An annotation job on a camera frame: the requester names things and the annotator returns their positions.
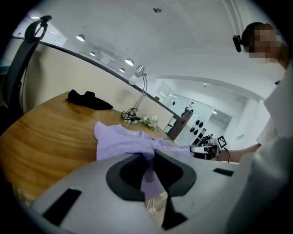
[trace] tiled floor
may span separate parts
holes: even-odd
[[[160,197],[154,198],[154,207],[153,207],[153,219],[157,225],[160,227],[162,226],[164,215],[165,215],[165,208],[167,202],[168,194],[167,192],[163,192],[160,194]],[[145,201],[147,212],[150,216],[152,216],[152,199],[149,200],[149,204],[147,206],[148,201]]]

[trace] round wooden desk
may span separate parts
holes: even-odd
[[[96,160],[94,125],[121,124],[142,129],[154,138],[168,138],[157,128],[126,124],[116,110],[96,111],[64,102],[61,94],[35,107],[0,137],[0,161],[15,195],[30,204],[34,198],[74,169]]]

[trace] smoke detector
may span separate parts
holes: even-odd
[[[161,7],[154,7],[153,10],[156,13],[161,13],[162,12],[162,8]]]

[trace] beige partition panel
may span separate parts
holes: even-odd
[[[12,61],[21,43],[21,39],[11,39],[4,58]],[[92,91],[120,112],[132,108],[141,95],[138,90],[99,67],[60,50],[38,45],[27,69],[24,111],[71,89],[79,94]],[[173,116],[149,97],[144,98],[138,111],[139,117],[145,115],[156,115],[161,129]]]

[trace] desk lamp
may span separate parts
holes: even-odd
[[[129,84],[135,85],[137,80],[142,77],[143,79],[143,90],[141,92],[140,98],[137,100],[136,104],[133,108],[129,109],[127,112],[121,113],[121,119],[123,119],[124,122],[131,124],[131,125],[137,125],[140,118],[136,116],[136,113],[138,112],[138,107],[141,104],[141,101],[144,99],[144,97],[147,95],[147,75],[144,73],[145,67],[142,65],[137,66],[134,69],[134,74],[132,77],[129,78]]]

